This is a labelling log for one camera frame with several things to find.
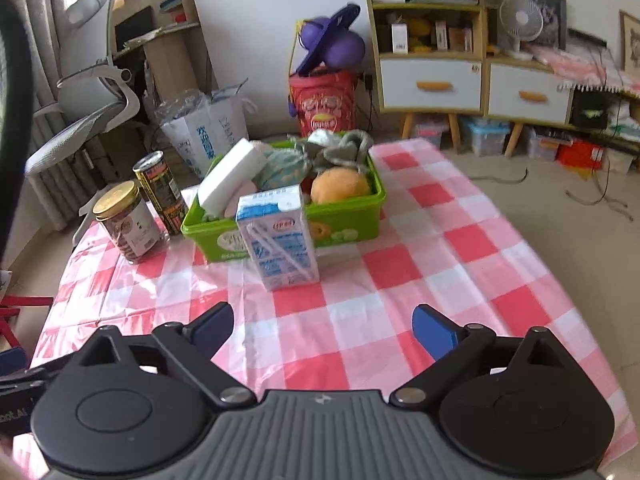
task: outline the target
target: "white mesh chair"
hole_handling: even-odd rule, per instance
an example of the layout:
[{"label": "white mesh chair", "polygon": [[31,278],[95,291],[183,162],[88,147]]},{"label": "white mesh chair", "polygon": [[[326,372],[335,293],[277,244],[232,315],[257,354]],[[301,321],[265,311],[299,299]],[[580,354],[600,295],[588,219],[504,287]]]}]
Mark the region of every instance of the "white mesh chair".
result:
[{"label": "white mesh chair", "polygon": [[[98,0],[78,0],[67,10],[67,17],[76,28],[60,44],[63,78],[58,81],[58,101],[37,110],[33,117],[59,112],[74,122],[30,156],[26,176],[52,168],[88,140],[113,130],[140,110],[140,101],[127,85],[130,72],[115,67],[111,58],[112,9],[113,0],[101,7]],[[74,246],[94,220],[91,211],[95,202],[109,188],[98,191],[80,208],[79,215],[86,217],[74,235]]]}]

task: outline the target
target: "tin can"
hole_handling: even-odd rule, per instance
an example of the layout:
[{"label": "tin can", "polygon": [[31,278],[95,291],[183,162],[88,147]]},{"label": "tin can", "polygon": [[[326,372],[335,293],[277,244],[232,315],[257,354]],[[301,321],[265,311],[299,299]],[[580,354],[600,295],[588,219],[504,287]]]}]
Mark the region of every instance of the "tin can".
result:
[{"label": "tin can", "polygon": [[162,235],[133,180],[118,184],[98,200],[95,218],[130,263],[138,263]]},{"label": "tin can", "polygon": [[156,208],[168,233],[171,236],[179,235],[188,208],[164,160],[164,153],[150,153],[136,163],[133,172]]}]

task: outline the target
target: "black and gold can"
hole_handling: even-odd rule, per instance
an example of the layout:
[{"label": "black and gold can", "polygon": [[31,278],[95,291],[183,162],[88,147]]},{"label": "black and gold can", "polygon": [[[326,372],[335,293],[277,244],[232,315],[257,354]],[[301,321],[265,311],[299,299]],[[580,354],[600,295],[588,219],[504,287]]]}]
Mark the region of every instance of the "black and gold can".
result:
[{"label": "black and gold can", "polygon": [[150,153],[136,163],[133,172],[156,208],[168,233],[172,236],[180,234],[180,226],[188,208],[164,160],[164,153]]}]

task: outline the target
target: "orange drawer handle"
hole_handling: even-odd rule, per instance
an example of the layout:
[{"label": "orange drawer handle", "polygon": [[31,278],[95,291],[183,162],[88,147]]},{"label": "orange drawer handle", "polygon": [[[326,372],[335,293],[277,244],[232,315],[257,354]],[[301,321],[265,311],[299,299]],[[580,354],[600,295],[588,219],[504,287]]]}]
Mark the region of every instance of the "orange drawer handle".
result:
[{"label": "orange drawer handle", "polygon": [[453,90],[453,85],[446,81],[418,81],[415,85],[425,92],[450,92]]},{"label": "orange drawer handle", "polygon": [[523,101],[530,101],[532,103],[548,103],[549,98],[544,94],[539,94],[537,92],[525,92],[524,90],[520,91],[520,98]]}]

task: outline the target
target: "table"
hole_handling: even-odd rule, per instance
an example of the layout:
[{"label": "table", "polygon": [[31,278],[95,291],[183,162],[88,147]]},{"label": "table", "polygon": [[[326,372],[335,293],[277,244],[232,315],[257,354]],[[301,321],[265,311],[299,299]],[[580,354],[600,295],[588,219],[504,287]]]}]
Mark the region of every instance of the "table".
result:
[{"label": "table", "polygon": [[[388,193],[380,236],[318,251],[321,283],[267,292],[251,261],[207,264],[180,238],[131,266],[94,224],[69,260],[33,366],[78,349],[98,325],[148,333],[228,301],[236,327],[213,361],[258,397],[267,388],[388,396],[433,362],[411,333],[414,307],[428,303],[498,335],[548,326],[612,407],[606,462],[631,450],[636,427],[602,351],[494,204],[426,140],[381,144],[371,154]],[[46,471],[30,435],[15,439],[14,458],[32,478]]]}]

